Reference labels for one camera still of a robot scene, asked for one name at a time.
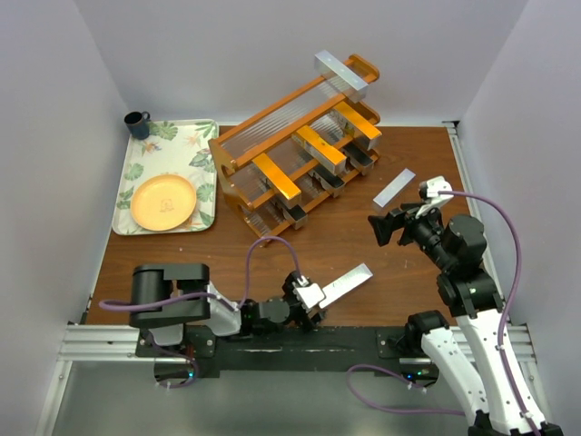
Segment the silver R&O charcoal toothpaste box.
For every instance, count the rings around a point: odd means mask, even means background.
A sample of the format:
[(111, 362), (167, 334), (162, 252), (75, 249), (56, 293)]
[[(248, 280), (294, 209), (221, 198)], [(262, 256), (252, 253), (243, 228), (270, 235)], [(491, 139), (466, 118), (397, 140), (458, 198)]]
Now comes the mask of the silver R&O charcoal toothpaste box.
[(312, 178), (319, 181), (323, 189), (333, 198), (337, 198), (342, 194), (345, 186), (344, 181), (322, 165), (315, 166), (310, 174)]

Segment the orange toothpaste box front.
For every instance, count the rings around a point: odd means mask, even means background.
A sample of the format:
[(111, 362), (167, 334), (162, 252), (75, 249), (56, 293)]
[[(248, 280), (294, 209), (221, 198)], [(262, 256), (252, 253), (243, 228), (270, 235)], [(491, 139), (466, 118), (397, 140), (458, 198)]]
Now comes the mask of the orange toothpaste box front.
[(380, 142), (381, 131), (347, 103), (335, 105), (330, 115), (340, 130), (345, 135), (351, 136), (361, 148), (372, 150)]

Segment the orange toothpaste box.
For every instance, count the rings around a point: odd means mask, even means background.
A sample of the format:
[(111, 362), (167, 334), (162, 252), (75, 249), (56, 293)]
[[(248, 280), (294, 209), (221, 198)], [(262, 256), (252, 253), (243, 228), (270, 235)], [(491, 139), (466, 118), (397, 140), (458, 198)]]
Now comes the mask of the orange toothpaste box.
[(292, 139), (333, 175), (345, 170), (347, 157), (308, 125), (295, 131)]
[(372, 150), (380, 142), (381, 131), (347, 103), (335, 105), (330, 115), (340, 130), (345, 135), (351, 136), (361, 148)]
[(293, 207), (300, 202), (300, 188), (267, 154), (259, 154), (252, 160), (252, 163), (265, 177), (271, 189), (287, 206)]

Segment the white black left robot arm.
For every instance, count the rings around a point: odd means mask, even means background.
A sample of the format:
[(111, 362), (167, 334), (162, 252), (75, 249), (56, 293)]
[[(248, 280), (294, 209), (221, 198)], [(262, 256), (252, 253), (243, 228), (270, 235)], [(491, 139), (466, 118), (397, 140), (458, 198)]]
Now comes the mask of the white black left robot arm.
[(305, 301), (320, 288), (309, 278), (291, 272), (282, 295), (257, 302), (227, 299), (210, 280), (203, 263), (144, 264), (133, 270), (129, 325), (139, 331), (136, 355), (209, 358), (219, 339), (248, 342), (287, 330), (316, 330), (326, 312)]

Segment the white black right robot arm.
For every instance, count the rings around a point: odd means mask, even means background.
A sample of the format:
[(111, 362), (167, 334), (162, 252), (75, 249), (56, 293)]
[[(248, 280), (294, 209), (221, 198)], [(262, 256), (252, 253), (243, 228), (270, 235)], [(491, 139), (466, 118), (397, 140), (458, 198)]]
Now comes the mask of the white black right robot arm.
[(458, 214), (447, 223), (439, 209), (423, 211), (408, 203), (368, 221), (380, 246), (396, 231), (398, 243), (414, 243), (438, 267), (438, 293), (448, 307), (472, 356), (455, 341), (441, 312), (412, 314), (404, 344), (417, 357), (428, 356), (454, 392), (470, 435), (560, 435), (538, 407), (518, 365), (503, 318), (505, 304), (494, 279), (482, 266), (487, 249), (483, 223)]

